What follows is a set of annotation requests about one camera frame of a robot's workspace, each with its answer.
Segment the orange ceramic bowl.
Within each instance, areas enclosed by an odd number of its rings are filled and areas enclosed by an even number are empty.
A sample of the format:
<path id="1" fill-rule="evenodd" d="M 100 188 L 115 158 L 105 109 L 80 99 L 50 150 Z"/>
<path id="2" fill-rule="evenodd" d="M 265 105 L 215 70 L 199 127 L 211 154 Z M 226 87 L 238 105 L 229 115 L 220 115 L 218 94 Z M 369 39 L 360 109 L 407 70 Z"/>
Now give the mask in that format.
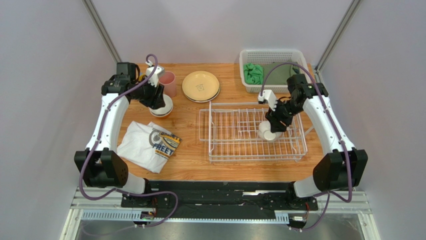
<path id="1" fill-rule="evenodd" d="M 167 115 L 169 115 L 171 112 L 172 112 L 172 110 L 173 110 L 173 107 L 171 106 L 171 107 L 167 107 L 167 106 L 165 106 L 165 107 L 161 107 L 161 108 L 158 108 L 158 109 L 152 109 L 152 108 L 149 108 L 149 112 L 154 116 L 154 117 L 157 117 L 157 118 L 163 118 L 163 117 L 166 117 Z"/>

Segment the white ceramic jar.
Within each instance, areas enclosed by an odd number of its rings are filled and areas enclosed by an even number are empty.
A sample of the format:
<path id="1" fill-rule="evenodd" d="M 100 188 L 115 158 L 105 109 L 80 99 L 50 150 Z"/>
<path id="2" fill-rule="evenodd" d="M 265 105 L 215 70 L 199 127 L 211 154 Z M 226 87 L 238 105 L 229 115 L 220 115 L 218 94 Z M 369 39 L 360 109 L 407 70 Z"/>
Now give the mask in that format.
<path id="1" fill-rule="evenodd" d="M 258 136 L 265 141 L 275 142 L 281 137 L 281 132 L 272 132 L 272 127 L 269 121 L 262 121 L 258 125 Z"/>

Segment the pink plastic cup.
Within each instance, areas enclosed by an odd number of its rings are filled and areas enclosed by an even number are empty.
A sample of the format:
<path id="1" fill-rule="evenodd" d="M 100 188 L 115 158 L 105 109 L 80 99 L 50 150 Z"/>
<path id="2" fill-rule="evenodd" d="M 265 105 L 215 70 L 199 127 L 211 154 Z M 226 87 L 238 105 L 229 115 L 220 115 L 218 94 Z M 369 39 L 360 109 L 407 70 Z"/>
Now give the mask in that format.
<path id="1" fill-rule="evenodd" d="M 160 78 L 159 83 L 164 86 L 163 93 L 170 98 L 177 95 L 176 76 L 171 71 L 166 71 Z"/>

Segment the cream yellow plate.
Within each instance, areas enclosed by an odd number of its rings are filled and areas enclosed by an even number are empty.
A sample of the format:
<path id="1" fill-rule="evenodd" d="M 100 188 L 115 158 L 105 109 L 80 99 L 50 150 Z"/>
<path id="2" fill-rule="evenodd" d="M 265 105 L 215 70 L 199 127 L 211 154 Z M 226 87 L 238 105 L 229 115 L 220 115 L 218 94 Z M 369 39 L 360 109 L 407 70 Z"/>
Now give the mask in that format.
<path id="1" fill-rule="evenodd" d="M 182 81 L 182 91 L 191 101 L 204 103 L 214 99 L 221 90 L 218 78 L 208 71 L 194 71 Z"/>

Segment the white plate teal red rim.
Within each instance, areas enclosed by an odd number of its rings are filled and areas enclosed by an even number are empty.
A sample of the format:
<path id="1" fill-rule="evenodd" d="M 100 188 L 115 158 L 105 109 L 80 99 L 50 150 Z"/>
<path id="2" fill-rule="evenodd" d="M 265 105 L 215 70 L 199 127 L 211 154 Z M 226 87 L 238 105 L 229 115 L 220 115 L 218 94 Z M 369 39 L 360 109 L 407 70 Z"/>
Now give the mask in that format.
<path id="1" fill-rule="evenodd" d="M 199 83 L 196 85 L 186 85 L 182 87 L 184 95 L 193 102 L 206 103 L 215 99 L 220 91 L 220 85 Z"/>

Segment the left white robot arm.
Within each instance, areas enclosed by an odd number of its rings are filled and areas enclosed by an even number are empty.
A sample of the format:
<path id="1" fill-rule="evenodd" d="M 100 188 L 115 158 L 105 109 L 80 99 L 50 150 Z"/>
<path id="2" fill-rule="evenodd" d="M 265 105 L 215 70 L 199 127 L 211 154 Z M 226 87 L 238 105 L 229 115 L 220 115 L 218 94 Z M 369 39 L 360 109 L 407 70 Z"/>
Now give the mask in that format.
<path id="1" fill-rule="evenodd" d="M 119 62 L 116 73 L 101 87 L 101 108 L 91 139 L 84 150 L 76 151 L 74 162 L 79 176 L 79 189 L 83 187 L 109 188 L 125 195 L 144 195 L 147 180 L 129 172 L 128 165 L 117 154 L 118 137 L 124 115 L 131 100 L 159 109 L 165 107 L 164 86 L 159 78 L 165 70 L 147 61 L 145 76 L 138 65 Z"/>

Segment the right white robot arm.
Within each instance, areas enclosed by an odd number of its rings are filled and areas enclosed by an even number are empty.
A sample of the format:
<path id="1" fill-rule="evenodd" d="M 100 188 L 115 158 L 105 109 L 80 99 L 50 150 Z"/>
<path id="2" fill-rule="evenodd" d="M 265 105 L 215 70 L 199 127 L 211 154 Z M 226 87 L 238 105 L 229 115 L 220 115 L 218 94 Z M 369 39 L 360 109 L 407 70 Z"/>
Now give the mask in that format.
<path id="1" fill-rule="evenodd" d="M 293 117 L 305 112 L 319 137 L 324 157 L 311 176 L 293 182 L 290 190 L 297 198 L 318 196 L 327 191 L 352 189 L 360 184 L 368 155 L 349 140 L 340 126 L 331 105 L 329 94 L 321 83 L 307 82 L 305 74 L 287 79 L 288 100 L 278 99 L 270 89 L 262 88 L 257 99 L 267 103 L 265 117 L 271 132 L 285 132 Z"/>

